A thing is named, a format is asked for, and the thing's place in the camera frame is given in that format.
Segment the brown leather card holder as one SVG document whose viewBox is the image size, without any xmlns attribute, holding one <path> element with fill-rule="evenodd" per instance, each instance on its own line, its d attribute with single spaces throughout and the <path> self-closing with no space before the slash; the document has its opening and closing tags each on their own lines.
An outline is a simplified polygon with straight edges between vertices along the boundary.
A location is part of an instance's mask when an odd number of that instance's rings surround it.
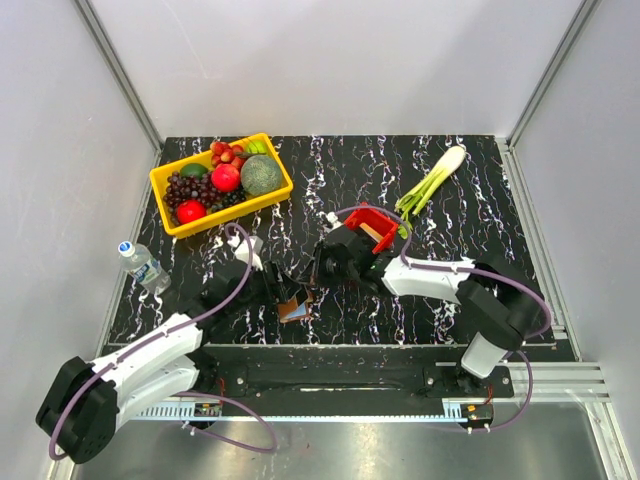
<svg viewBox="0 0 640 480">
<path fill-rule="evenodd" d="M 282 318 L 286 316 L 289 312 L 294 310 L 299 304 L 308 302 L 309 303 L 309 315 L 303 319 L 298 321 L 309 320 L 311 318 L 311 305 L 313 303 L 313 294 L 306 288 L 298 291 L 287 303 L 279 303 L 277 305 L 278 312 L 278 320 L 281 324 L 286 324 L 282 321 Z"/>
</svg>

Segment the light blue credit card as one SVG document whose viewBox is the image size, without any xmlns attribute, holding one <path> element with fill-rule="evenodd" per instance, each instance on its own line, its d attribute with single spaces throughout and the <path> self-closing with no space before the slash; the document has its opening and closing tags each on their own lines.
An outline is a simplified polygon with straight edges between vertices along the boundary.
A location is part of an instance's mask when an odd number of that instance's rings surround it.
<svg viewBox="0 0 640 480">
<path fill-rule="evenodd" d="M 289 312 L 286 316 L 282 318 L 284 323 L 291 321 L 303 320 L 309 315 L 309 303 L 304 302 L 299 304 L 294 310 Z"/>
</svg>

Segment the red plastic card box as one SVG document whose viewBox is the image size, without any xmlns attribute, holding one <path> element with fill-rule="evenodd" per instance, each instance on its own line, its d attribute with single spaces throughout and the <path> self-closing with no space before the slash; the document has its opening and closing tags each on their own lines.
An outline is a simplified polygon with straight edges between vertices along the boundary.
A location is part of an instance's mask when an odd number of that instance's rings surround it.
<svg viewBox="0 0 640 480">
<path fill-rule="evenodd" d="M 367 204 L 361 204 L 346 218 L 344 224 L 351 230 L 361 230 L 359 229 L 361 223 L 368 224 L 384 236 L 381 242 L 375 242 L 372 249 L 374 254 L 380 254 L 391 248 L 399 227 L 396 221 Z"/>
</svg>

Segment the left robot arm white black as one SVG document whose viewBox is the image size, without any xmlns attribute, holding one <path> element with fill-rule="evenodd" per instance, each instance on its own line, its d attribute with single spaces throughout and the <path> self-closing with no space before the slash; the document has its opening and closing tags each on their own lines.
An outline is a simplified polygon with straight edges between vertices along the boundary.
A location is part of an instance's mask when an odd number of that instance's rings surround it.
<svg viewBox="0 0 640 480">
<path fill-rule="evenodd" d="M 36 414 L 50 458 L 93 459 L 125 423 L 167 397 L 232 392 L 205 345 L 239 312 L 276 311 L 302 289 L 275 262 L 233 260 L 193 295 L 168 300 L 174 313 L 150 333 L 92 361 L 65 362 Z"/>
</svg>

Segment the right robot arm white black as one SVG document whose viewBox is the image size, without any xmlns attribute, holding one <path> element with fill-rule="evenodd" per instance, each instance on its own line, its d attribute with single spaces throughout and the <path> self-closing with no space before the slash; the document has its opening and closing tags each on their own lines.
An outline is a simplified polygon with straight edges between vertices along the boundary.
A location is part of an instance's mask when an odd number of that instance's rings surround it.
<svg viewBox="0 0 640 480">
<path fill-rule="evenodd" d="M 419 260 L 391 248 L 396 232 L 338 226 L 314 248 L 303 273 L 311 285 L 329 288 L 352 282 L 378 296 L 419 296 L 455 303 L 470 315 L 475 334 L 454 375 L 457 388 L 480 394 L 509 352 L 549 328 L 552 313 L 542 294 L 511 265 L 485 260 Z"/>
</svg>

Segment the yellow plastic fruit tray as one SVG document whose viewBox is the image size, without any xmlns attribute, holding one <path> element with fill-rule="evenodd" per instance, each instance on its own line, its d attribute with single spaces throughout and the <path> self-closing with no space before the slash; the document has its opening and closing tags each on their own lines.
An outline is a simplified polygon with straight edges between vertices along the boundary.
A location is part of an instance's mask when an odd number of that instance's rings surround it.
<svg viewBox="0 0 640 480">
<path fill-rule="evenodd" d="M 290 197 L 293 182 L 264 133 L 151 170 L 166 233 L 186 238 Z"/>
</svg>

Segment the green cantaloupe melon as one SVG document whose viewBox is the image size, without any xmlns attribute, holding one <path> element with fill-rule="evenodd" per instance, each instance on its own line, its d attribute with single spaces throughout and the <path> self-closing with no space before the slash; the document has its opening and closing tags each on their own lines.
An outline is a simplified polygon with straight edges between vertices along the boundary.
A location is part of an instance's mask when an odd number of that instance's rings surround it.
<svg viewBox="0 0 640 480">
<path fill-rule="evenodd" d="M 261 196 L 280 188 L 283 180 L 278 163 L 267 155 L 249 157 L 241 169 L 243 189 L 252 196 Z"/>
</svg>

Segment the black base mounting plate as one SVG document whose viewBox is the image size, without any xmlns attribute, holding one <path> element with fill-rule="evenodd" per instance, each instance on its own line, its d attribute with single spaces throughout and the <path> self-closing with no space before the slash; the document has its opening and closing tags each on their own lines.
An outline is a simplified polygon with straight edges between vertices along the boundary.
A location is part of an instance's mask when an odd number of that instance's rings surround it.
<svg viewBox="0 0 640 480">
<path fill-rule="evenodd" d="M 478 379 L 455 364 L 247 364 L 219 366 L 213 386 L 229 397 L 265 392 L 403 392 L 427 398 L 509 399 L 515 390 L 507 368 Z"/>
</svg>

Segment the red apple lower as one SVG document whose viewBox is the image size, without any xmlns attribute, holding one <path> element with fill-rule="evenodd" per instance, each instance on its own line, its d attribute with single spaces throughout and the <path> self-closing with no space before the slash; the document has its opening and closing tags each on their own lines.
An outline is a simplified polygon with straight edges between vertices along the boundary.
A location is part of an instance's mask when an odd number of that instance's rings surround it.
<svg viewBox="0 0 640 480">
<path fill-rule="evenodd" d="M 176 219 L 180 225 L 199 220 L 206 215 L 206 207 L 198 200 L 186 200 L 176 208 Z"/>
</svg>

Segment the red apple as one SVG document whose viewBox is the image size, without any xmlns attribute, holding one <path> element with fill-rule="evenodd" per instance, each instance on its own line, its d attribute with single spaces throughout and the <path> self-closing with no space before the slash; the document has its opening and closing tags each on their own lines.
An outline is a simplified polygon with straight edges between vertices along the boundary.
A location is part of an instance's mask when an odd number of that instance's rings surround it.
<svg viewBox="0 0 640 480">
<path fill-rule="evenodd" d="M 241 184 L 240 171 L 231 164 L 220 164 L 211 173 L 211 182 L 220 192 L 228 193 Z"/>
<path fill-rule="evenodd" d="M 198 200 L 186 200 L 176 208 L 176 219 L 180 225 L 199 220 L 206 215 L 206 207 Z"/>
</svg>

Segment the green celery stalk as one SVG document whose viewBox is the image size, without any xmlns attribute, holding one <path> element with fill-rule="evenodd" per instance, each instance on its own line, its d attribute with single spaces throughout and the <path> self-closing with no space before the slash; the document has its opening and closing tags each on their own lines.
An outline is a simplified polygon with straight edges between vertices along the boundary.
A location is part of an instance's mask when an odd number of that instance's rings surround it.
<svg viewBox="0 0 640 480">
<path fill-rule="evenodd" d="M 412 230 L 410 219 L 417 216 L 426 206 L 436 190 L 460 167 L 466 158 L 466 149 L 462 146 L 449 148 L 436 162 L 431 171 L 395 204 L 395 212 L 407 223 L 400 226 L 398 234 L 407 239 Z"/>
</svg>

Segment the red apple upper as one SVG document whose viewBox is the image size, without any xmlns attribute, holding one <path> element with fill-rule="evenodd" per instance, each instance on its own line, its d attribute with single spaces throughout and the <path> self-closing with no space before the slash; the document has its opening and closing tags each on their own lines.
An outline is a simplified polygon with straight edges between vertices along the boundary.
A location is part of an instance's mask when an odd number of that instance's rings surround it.
<svg viewBox="0 0 640 480">
<path fill-rule="evenodd" d="M 241 184 L 240 171 L 231 164 L 220 164 L 211 173 L 211 182 L 220 192 L 228 193 Z"/>
</svg>

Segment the dark green avocado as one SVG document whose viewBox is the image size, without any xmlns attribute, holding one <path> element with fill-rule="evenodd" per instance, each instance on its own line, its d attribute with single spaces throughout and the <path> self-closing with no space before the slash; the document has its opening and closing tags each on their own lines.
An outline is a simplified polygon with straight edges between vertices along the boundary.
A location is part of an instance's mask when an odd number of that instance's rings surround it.
<svg viewBox="0 0 640 480">
<path fill-rule="evenodd" d="M 189 163 L 180 169 L 180 175 L 184 178 L 202 178 L 208 172 L 208 168 L 199 163 Z"/>
</svg>

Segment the red lychee cluster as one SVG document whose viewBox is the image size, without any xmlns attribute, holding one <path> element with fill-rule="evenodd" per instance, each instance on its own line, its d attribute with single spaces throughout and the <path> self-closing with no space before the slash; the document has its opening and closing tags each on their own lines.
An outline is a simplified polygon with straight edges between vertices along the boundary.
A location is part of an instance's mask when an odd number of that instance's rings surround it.
<svg viewBox="0 0 640 480">
<path fill-rule="evenodd" d="M 219 165 L 232 165 L 240 170 L 246 159 L 244 158 L 245 149 L 242 145 L 230 145 L 222 141 L 214 141 L 210 145 L 211 150 L 211 167 L 217 168 Z"/>
</svg>

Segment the clear plastic water bottle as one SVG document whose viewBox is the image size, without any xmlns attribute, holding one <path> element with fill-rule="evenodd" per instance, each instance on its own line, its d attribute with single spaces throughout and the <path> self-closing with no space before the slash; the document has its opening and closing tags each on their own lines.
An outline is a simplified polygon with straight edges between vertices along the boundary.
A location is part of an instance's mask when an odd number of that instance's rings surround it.
<svg viewBox="0 0 640 480">
<path fill-rule="evenodd" d="M 169 274 L 144 245 L 123 241 L 118 253 L 122 270 L 148 293 L 159 296 L 170 287 Z"/>
</svg>

